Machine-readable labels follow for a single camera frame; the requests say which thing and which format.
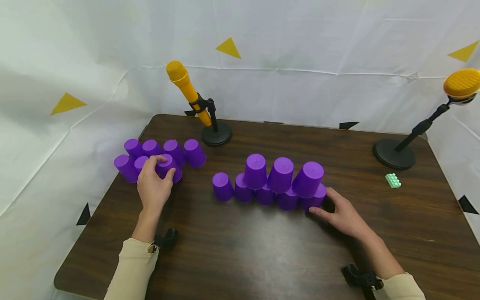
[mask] finger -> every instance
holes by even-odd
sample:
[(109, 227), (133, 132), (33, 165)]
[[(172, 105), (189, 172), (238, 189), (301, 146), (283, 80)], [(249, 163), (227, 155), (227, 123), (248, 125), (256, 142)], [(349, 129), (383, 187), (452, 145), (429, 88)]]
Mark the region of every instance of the finger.
[(142, 171), (140, 172), (140, 175), (156, 174), (155, 172), (156, 160), (157, 160), (156, 156), (150, 156), (150, 158), (145, 161), (144, 166), (142, 167)]
[(327, 221), (328, 223), (331, 223), (333, 218), (335, 217), (334, 214), (332, 213), (329, 213), (319, 207), (310, 207), (308, 209), (309, 212), (311, 212), (312, 214), (316, 215), (316, 216), (319, 216), (320, 218), (322, 218), (323, 220)]
[(167, 161), (167, 159), (163, 155), (155, 155), (154, 157), (156, 158), (157, 161), (161, 161), (161, 162)]
[(173, 181), (173, 174), (175, 174), (175, 170), (175, 168), (171, 168), (170, 170), (168, 170), (164, 180)]
[(327, 196), (328, 198), (332, 199), (333, 204), (337, 206), (337, 204), (344, 202), (346, 199), (344, 196), (340, 195), (337, 191), (333, 188), (327, 188)]

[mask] purple cup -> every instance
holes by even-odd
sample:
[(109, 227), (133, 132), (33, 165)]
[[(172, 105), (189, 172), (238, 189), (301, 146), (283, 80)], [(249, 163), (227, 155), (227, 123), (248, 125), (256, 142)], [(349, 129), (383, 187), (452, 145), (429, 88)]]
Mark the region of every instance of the purple cup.
[(249, 188), (243, 181), (244, 174), (240, 173), (235, 178), (235, 197), (238, 201), (246, 203), (253, 200), (255, 191)]
[(190, 166), (199, 168), (207, 161), (207, 156), (197, 140), (191, 139), (186, 141), (185, 144), (183, 144), (183, 148), (185, 149), (185, 156)]
[(278, 207), (285, 211), (293, 210), (297, 207), (299, 197), (292, 189), (289, 189), (283, 194), (278, 194), (276, 197), (276, 203)]
[(260, 154), (252, 154), (247, 157), (243, 181), (252, 190), (259, 190), (266, 184), (267, 164), (265, 157)]
[(270, 205), (275, 201), (276, 194), (268, 185), (264, 185), (261, 189), (257, 190), (256, 198), (257, 202), (262, 205)]
[(303, 165), (292, 182), (292, 190), (301, 198), (312, 198), (322, 182), (324, 168), (319, 163), (309, 161)]
[(326, 195), (327, 195), (327, 188), (320, 183), (320, 185), (318, 186), (317, 192), (312, 198), (308, 198), (308, 199), (300, 198), (300, 207), (305, 212), (308, 212), (309, 208), (312, 206), (319, 207), (324, 201)]
[(285, 193), (292, 185), (292, 177), (293, 162), (286, 157), (279, 157), (273, 162), (267, 185), (277, 194)]
[(183, 149), (179, 145), (179, 143), (175, 140), (168, 140), (163, 144), (163, 150), (167, 153), (170, 154), (175, 162), (177, 163), (177, 166), (180, 168), (183, 167), (187, 159), (185, 158), (185, 153), (183, 152)]
[(144, 163), (147, 160), (148, 160), (148, 157), (141, 156), (141, 157), (137, 158), (135, 160), (135, 162), (133, 163), (133, 165), (135, 166), (135, 169), (137, 169), (138, 174), (140, 174), (140, 172), (142, 172), (142, 168), (144, 167)]
[(212, 178), (213, 193), (215, 198), (221, 202), (226, 202), (233, 197), (233, 186), (228, 175), (220, 172)]
[(140, 156), (145, 155), (142, 149), (142, 144), (137, 139), (129, 139), (123, 144), (123, 148), (133, 158), (137, 159)]
[(168, 170), (170, 170), (171, 168), (175, 168), (176, 170), (175, 170), (175, 174), (173, 174), (173, 183), (179, 182), (182, 176), (181, 169), (177, 167), (177, 163), (175, 162), (175, 160), (170, 154), (163, 154), (163, 157), (165, 157), (167, 161), (157, 162), (157, 165), (159, 167), (160, 178), (164, 179)]
[(142, 149), (146, 156), (160, 155), (163, 153), (162, 147), (156, 142), (156, 140), (145, 141), (142, 145)]
[(120, 174), (130, 183), (137, 182), (138, 171), (134, 166), (134, 159), (126, 154), (119, 155), (113, 161), (113, 165)]

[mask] microphone stand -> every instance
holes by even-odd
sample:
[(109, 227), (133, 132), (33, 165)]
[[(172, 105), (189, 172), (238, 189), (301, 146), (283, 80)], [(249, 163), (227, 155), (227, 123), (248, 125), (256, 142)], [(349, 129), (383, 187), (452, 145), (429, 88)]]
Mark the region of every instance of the microphone stand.
[(418, 123), (403, 141), (392, 139), (379, 140), (373, 145), (373, 155), (387, 167), (406, 170), (416, 163), (415, 152), (408, 146), (419, 135), (424, 134), (433, 124), (433, 121), (450, 109), (452, 104), (466, 104), (475, 98), (476, 94), (467, 99), (458, 100), (448, 97), (448, 103), (440, 105), (437, 110), (426, 120)]
[[(208, 113), (210, 114), (210, 118), (212, 119), (212, 125), (205, 126), (202, 129), (202, 140), (205, 144), (211, 146), (220, 146), (225, 144), (230, 140), (232, 137), (232, 129), (228, 124), (225, 122), (217, 121), (215, 116), (215, 103), (213, 102), (212, 98), (205, 100), (197, 93), (198, 99), (195, 102), (189, 103), (192, 107), (193, 111), (196, 114), (201, 113), (205, 109), (207, 109)], [(200, 106), (199, 110), (193, 108), (194, 105)]]

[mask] right hand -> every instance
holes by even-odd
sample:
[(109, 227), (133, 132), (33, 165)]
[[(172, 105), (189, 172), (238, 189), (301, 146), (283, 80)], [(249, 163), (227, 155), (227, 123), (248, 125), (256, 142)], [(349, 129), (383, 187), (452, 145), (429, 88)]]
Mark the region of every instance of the right hand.
[(330, 223), (338, 231), (358, 240), (373, 232), (349, 200), (332, 188), (327, 188), (327, 196), (335, 204), (334, 213), (329, 213), (319, 207), (310, 207), (309, 211)]
[(161, 155), (150, 156), (145, 161), (144, 167), (138, 176), (137, 190), (144, 206), (144, 211), (147, 214), (160, 216), (165, 202), (170, 197), (170, 192), (173, 186), (173, 174), (175, 168), (168, 170), (165, 179), (160, 179), (155, 172), (157, 161), (164, 162), (167, 159)]

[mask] brown table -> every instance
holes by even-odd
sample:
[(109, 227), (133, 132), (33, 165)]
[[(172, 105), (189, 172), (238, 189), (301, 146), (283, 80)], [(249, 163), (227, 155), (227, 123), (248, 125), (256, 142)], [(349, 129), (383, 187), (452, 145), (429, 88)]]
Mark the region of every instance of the brown table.
[[(255, 202), (215, 200), (212, 176), (222, 171), (233, 181), (246, 157), (257, 152), (269, 167), (277, 157), (289, 157), (296, 172), (307, 161), (321, 163), (324, 184), (351, 200), (428, 299), (480, 294), (479, 246), (425, 140), (413, 142), (418, 162), (397, 172), (403, 185), (391, 189), (384, 176), (392, 171), (375, 160), (372, 145), (401, 136), (228, 123), (232, 140), (220, 147), (203, 145), (207, 163), (199, 169), (185, 166), (173, 188), (158, 233), (173, 227), (180, 238), (173, 250), (162, 250), (148, 299), (364, 298), (340, 273), (361, 257), (349, 239), (299, 209), (286, 213)], [(156, 115), (141, 140), (183, 144), (199, 138), (201, 128), (195, 118)], [(117, 176), (57, 272), (55, 286), (102, 299), (141, 208), (136, 185)]]

